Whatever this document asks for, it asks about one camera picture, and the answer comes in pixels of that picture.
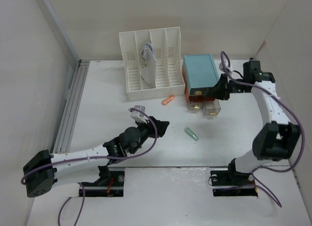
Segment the green marker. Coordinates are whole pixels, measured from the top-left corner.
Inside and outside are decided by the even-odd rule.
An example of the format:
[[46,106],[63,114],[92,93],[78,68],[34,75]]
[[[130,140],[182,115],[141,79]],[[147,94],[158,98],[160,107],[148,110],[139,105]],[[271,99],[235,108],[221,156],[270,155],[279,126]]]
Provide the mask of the green marker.
[[198,137],[197,135],[189,128],[185,128],[184,130],[192,139],[194,139],[195,141],[198,141]]

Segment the orange object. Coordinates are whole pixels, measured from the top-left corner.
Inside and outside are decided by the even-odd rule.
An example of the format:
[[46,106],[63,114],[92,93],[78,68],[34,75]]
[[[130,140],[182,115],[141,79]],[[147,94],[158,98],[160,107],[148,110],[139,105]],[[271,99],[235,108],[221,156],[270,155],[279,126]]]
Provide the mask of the orange object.
[[174,95],[169,96],[168,98],[164,99],[161,103],[162,103],[162,105],[167,105],[167,104],[170,103],[174,98],[175,98]]

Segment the purple cable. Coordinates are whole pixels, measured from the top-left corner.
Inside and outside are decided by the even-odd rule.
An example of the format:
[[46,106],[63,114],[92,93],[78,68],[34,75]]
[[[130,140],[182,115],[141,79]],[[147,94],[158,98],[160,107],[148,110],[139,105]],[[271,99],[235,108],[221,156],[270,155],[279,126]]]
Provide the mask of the purple cable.
[[[284,108],[286,111],[289,112],[290,115],[292,115],[292,117],[296,120],[296,122],[298,123],[298,126],[300,128],[300,132],[301,132],[301,147],[300,147],[300,151],[299,151],[299,155],[297,157],[297,159],[294,161],[293,165],[290,165],[290,167],[288,169],[284,169],[284,170],[276,170],[276,169],[272,169],[272,168],[269,168],[269,167],[265,167],[265,166],[260,166],[258,168],[255,168],[254,170],[252,170],[252,177],[257,181],[259,182],[264,188],[266,188],[268,190],[268,192],[270,192],[271,194],[269,194],[263,187],[261,186],[257,186],[258,188],[262,189],[263,191],[265,191],[265,193],[267,195],[269,195],[274,201],[275,203],[279,206],[279,207],[282,207],[279,199],[276,197],[276,195],[269,189],[269,187],[267,187],[265,184],[263,184],[261,181],[259,181],[258,178],[256,178],[254,176],[254,172],[257,171],[259,168],[263,168],[263,169],[268,169],[268,170],[271,170],[271,171],[275,171],[275,172],[288,172],[290,170],[293,170],[294,167],[296,167],[296,165],[299,163],[301,157],[302,157],[302,154],[303,154],[303,150],[304,150],[304,146],[305,146],[305,142],[306,142],[306,137],[305,137],[305,133],[304,133],[304,129],[303,129],[303,125],[301,124],[299,118],[294,114],[294,112],[289,109],[284,103],[282,103],[278,98],[276,98],[274,95],[272,95],[268,90],[260,87],[260,86],[256,86],[254,84],[250,84],[250,83],[245,83],[245,82],[240,82],[240,81],[237,81],[235,79],[232,78],[232,76],[230,75],[230,72],[228,70],[228,67],[230,68],[231,66],[231,62],[230,62],[230,59],[228,57],[228,55],[222,51],[221,52],[221,63],[222,63],[222,67],[223,67],[223,71],[225,72],[225,74],[236,84],[238,85],[243,85],[243,86],[250,86],[250,87],[255,87],[255,88],[258,88],[260,90],[262,90],[263,92],[265,92],[268,96],[270,96],[275,102],[278,103],[278,105],[280,105],[282,108]],[[227,59],[227,62],[228,62],[228,67],[226,66],[225,64],[225,61],[224,61],[224,57]],[[228,188],[228,190],[230,189],[237,189],[237,188],[241,188],[243,186],[238,186],[238,187],[231,187],[231,188]]]
[[[74,226],[76,226],[76,224],[77,224],[77,222],[78,222],[78,220],[79,220],[79,217],[80,217],[80,215],[81,215],[82,208],[83,208],[83,205],[84,205],[84,200],[85,200],[85,197],[86,197],[86,190],[85,190],[84,186],[82,185],[82,183],[78,183],[78,184],[79,184],[80,187],[82,188],[82,202],[81,202],[81,207],[80,207],[78,216],[77,216],[77,218],[76,218],[76,221],[75,221],[75,223],[74,223]],[[61,215],[61,213],[62,213],[62,211],[63,211],[63,208],[65,207],[65,205],[66,205],[66,204],[69,202],[69,200],[71,200],[71,199],[72,199],[72,197],[69,197],[69,198],[65,201],[65,203],[62,205],[62,207],[60,208],[60,210],[59,210],[59,214],[58,214],[58,226],[61,226],[61,225],[60,225],[60,215]]]
[[27,174],[25,174],[25,175],[22,177],[22,179],[20,180],[21,184],[22,184],[22,185],[26,185],[25,179],[26,179],[29,175],[33,174],[34,172],[39,171],[39,170],[42,170],[42,169],[45,169],[45,168],[48,168],[48,167],[51,167],[51,166],[59,165],[59,164],[71,163],[71,162],[81,161],[81,160],[87,160],[87,159],[118,159],[118,160],[126,160],[126,159],[137,158],[137,157],[140,157],[140,156],[145,155],[146,153],[150,152],[151,149],[155,146],[156,141],[157,141],[157,137],[158,137],[157,128],[156,128],[155,123],[152,121],[152,119],[151,119],[146,113],[142,112],[141,110],[139,110],[139,109],[137,109],[137,108],[130,108],[129,111],[137,111],[137,112],[139,112],[139,113],[142,113],[142,114],[150,121],[150,123],[151,123],[152,126],[154,127],[154,130],[155,130],[155,139],[154,139],[154,142],[153,142],[153,144],[151,145],[151,147],[149,147],[146,151],[144,151],[144,152],[142,152],[142,153],[140,153],[140,154],[137,154],[137,155],[129,156],[129,157],[90,156],[90,157],[83,157],[83,158],[62,160],[62,161],[54,162],[54,163],[51,163],[51,164],[42,165],[42,166],[40,166],[40,167],[38,167],[38,168],[36,168],[36,169],[31,170],[31,171],[28,172]]

